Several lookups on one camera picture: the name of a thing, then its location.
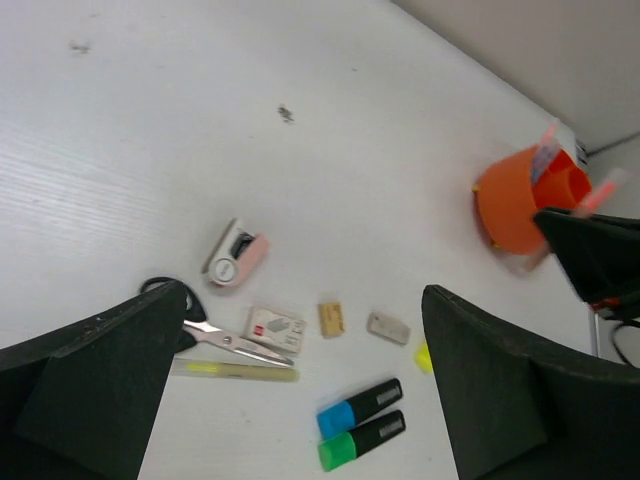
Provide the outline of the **thin red orange pen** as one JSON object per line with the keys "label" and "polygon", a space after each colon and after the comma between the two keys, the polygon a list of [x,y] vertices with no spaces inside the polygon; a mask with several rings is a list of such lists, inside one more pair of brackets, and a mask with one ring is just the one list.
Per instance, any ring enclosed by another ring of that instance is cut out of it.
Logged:
{"label": "thin red orange pen", "polygon": [[543,150],[547,149],[551,145],[552,141],[554,140],[557,124],[558,124],[558,120],[554,119],[549,125],[548,129],[543,134],[538,145],[539,153],[541,153]]}

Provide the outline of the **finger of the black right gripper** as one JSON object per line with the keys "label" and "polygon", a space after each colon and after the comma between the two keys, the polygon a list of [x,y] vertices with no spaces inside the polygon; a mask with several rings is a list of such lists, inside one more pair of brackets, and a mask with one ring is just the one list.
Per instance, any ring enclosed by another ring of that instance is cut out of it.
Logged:
{"label": "finger of the black right gripper", "polygon": [[639,308],[639,221],[572,216],[566,209],[538,211],[534,223],[556,255],[577,295],[594,310]]}

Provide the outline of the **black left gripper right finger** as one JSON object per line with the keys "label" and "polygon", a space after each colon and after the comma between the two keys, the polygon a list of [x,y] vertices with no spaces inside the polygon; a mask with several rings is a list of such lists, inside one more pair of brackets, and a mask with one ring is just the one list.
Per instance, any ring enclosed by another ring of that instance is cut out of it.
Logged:
{"label": "black left gripper right finger", "polygon": [[636,479],[639,372],[425,287],[424,333],[461,479]]}

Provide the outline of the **orange slim highlighter pen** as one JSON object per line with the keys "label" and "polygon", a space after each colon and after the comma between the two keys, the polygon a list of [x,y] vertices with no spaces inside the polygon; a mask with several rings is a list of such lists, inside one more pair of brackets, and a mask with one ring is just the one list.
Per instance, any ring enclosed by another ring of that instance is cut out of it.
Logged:
{"label": "orange slim highlighter pen", "polygon": [[573,210],[572,215],[577,218],[593,215],[630,177],[631,174],[623,169],[612,169]]}

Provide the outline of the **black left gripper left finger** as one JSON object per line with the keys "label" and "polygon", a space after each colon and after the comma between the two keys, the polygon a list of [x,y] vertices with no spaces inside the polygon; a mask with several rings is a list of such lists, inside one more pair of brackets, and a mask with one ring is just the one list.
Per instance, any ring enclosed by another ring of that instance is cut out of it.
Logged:
{"label": "black left gripper left finger", "polygon": [[137,478],[185,313],[172,281],[2,349],[2,478]]}

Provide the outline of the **yellow slim highlighter pen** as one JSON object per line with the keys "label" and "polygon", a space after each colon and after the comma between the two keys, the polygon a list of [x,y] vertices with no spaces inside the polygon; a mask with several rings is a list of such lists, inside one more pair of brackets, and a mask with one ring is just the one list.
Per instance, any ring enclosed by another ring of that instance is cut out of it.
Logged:
{"label": "yellow slim highlighter pen", "polygon": [[171,365],[170,374],[183,377],[230,378],[282,383],[294,383],[299,380],[299,373],[293,368],[200,362],[187,359],[175,359]]}

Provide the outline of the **blue slim highlighter pen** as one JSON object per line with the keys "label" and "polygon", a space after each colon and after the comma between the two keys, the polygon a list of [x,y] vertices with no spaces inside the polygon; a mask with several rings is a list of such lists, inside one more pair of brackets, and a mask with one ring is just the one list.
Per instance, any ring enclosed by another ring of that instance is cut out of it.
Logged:
{"label": "blue slim highlighter pen", "polygon": [[541,142],[531,162],[530,182],[535,186],[561,149],[556,139]]}

